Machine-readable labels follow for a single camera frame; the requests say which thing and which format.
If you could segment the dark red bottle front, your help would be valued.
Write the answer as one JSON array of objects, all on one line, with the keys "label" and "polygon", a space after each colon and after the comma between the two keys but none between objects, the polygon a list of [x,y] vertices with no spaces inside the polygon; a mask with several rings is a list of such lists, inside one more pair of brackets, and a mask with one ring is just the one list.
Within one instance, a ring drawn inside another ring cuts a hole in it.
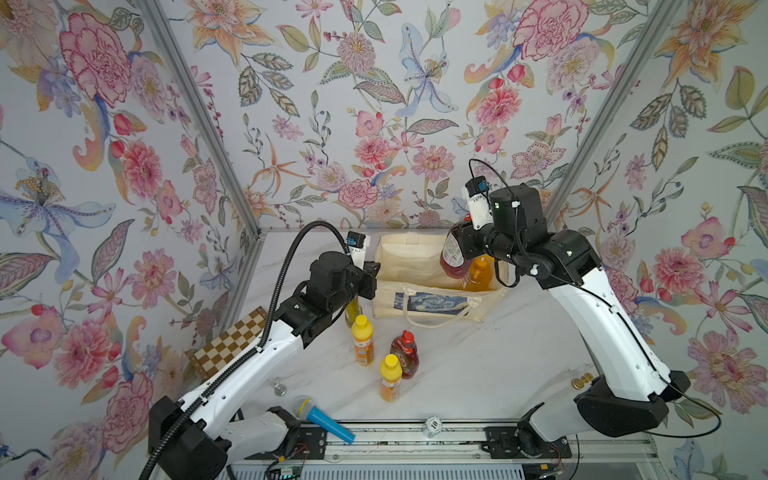
[{"label": "dark red bottle front", "polygon": [[452,225],[446,234],[440,254],[440,265],[444,273],[453,279],[461,279],[470,269],[473,261],[464,251],[465,234],[473,229],[469,217]]}]

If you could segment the dark red bottle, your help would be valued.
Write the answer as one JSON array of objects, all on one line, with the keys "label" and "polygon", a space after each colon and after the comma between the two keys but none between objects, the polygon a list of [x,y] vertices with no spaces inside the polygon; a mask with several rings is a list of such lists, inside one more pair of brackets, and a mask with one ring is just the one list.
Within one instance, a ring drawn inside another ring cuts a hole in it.
[{"label": "dark red bottle", "polygon": [[461,279],[470,269],[473,261],[464,251],[465,234],[473,229],[469,217],[452,225],[446,234],[440,254],[440,265],[444,273],[453,279]]},{"label": "dark red bottle", "polygon": [[399,359],[403,378],[413,378],[419,367],[418,349],[413,333],[404,330],[391,342],[390,353]]}]

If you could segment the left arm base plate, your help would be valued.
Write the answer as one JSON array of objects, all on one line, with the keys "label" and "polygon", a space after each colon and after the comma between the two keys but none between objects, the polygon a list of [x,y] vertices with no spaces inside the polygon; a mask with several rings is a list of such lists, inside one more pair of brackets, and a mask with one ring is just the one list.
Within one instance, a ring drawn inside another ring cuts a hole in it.
[{"label": "left arm base plate", "polygon": [[263,458],[275,460],[324,460],[328,433],[320,427],[301,426],[290,430],[276,450],[264,453]]}]

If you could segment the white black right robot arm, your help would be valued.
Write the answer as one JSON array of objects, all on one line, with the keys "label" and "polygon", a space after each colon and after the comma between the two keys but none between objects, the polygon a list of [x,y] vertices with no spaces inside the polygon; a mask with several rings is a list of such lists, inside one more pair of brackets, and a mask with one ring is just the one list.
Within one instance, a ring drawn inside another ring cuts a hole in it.
[{"label": "white black right robot arm", "polygon": [[534,278],[570,316],[598,368],[585,391],[537,404],[520,427],[541,442],[585,431],[618,438],[658,427],[690,381],[642,339],[589,241],[573,230],[548,232],[539,193],[525,184],[490,190],[478,177],[462,195],[469,213],[451,235],[463,258],[488,255]]}]

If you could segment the cream canvas shopping bag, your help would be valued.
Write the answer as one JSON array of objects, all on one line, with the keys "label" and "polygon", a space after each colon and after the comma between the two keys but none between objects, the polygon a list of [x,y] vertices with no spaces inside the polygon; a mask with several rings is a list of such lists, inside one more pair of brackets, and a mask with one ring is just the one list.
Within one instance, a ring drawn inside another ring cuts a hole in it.
[{"label": "cream canvas shopping bag", "polygon": [[456,320],[481,323],[501,303],[505,289],[492,279],[479,292],[462,288],[440,264],[446,233],[382,236],[374,260],[381,265],[372,300],[376,319],[403,318],[415,327],[442,328]]}]

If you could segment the large orange dish soap bottle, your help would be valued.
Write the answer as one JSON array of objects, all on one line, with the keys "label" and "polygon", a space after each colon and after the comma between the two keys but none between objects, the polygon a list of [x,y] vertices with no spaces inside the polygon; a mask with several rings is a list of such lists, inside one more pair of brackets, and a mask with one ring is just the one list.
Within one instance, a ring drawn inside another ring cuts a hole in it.
[{"label": "large orange dish soap bottle", "polygon": [[462,279],[461,289],[469,292],[488,291],[495,278],[494,267],[494,260],[490,256],[475,258]]}]

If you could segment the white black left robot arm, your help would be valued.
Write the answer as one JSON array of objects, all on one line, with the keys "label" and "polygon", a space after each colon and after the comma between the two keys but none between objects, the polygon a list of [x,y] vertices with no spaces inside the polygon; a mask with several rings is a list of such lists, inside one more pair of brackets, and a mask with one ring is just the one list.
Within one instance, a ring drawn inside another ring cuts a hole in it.
[{"label": "white black left robot arm", "polygon": [[238,420],[235,414],[283,364],[333,325],[356,297],[371,300],[380,264],[355,265],[352,257],[325,252],[310,266],[304,287],[285,299],[267,325],[227,366],[177,401],[158,400],[150,410],[149,458],[140,478],[161,471],[170,479],[216,479],[230,464],[275,452],[298,429],[281,407]]}]

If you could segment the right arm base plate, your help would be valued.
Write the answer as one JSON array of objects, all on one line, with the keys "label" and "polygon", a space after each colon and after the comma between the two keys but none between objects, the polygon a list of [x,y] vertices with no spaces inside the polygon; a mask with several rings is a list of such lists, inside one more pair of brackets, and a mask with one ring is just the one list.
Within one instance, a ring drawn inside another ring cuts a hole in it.
[{"label": "right arm base plate", "polygon": [[517,426],[491,426],[484,429],[480,449],[492,459],[563,460],[573,454],[565,437],[545,442],[535,433]]}]

